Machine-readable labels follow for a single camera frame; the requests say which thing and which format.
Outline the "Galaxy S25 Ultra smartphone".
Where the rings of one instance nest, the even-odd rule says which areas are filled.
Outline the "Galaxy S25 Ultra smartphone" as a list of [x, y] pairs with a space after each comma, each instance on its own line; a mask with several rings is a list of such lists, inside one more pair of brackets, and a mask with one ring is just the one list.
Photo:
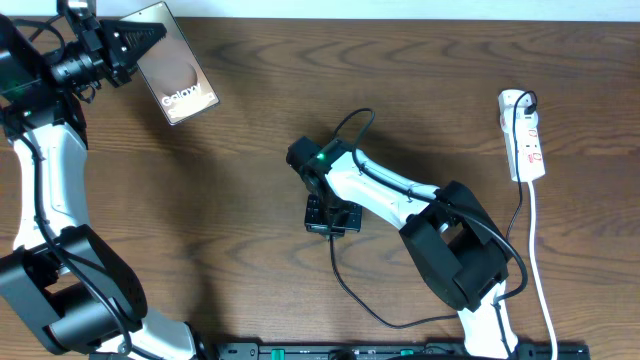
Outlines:
[[122, 18], [162, 23], [166, 35], [138, 61], [138, 68], [170, 125], [219, 105], [210, 84], [168, 5], [158, 2]]

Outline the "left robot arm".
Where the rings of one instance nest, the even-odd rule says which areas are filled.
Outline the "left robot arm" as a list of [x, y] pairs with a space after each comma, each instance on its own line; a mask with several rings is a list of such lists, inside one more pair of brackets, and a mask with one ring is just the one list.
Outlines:
[[126, 84], [161, 23], [99, 20], [60, 3], [74, 40], [39, 52], [26, 19], [1, 21], [2, 130], [21, 169], [21, 218], [1, 260], [1, 295], [50, 353], [92, 359], [209, 359], [187, 323], [149, 308], [133, 269], [91, 228], [84, 104]]

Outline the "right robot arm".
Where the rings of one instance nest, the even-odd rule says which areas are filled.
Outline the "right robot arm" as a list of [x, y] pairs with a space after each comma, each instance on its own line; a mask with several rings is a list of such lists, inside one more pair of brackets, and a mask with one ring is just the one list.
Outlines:
[[371, 211], [398, 230], [423, 281], [457, 312], [466, 353], [515, 356], [504, 301], [508, 263], [518, 256], [467, 187], [411, 181], [340, 139], [320, 146], [301, 137], [286, 162], [309, 192], [307, 231], [334, 242], [359, 231], [363, 210]]

